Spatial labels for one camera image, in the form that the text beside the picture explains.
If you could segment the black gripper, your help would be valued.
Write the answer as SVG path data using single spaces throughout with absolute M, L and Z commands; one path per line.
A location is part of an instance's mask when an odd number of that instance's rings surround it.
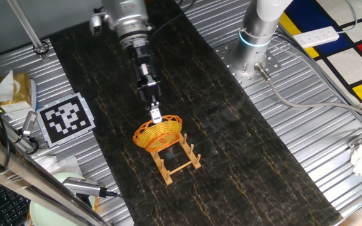
M 156 81 L 156 73 L 153 68 L 153 54 L 150 43 L 145 39 L 136 39 L 128 48 L 131 64 L 138 83 L 137 91 L 143 101 L 149 103 L 148 111 L 154 124 L 162 121 L 160 112 L 160 81 Z

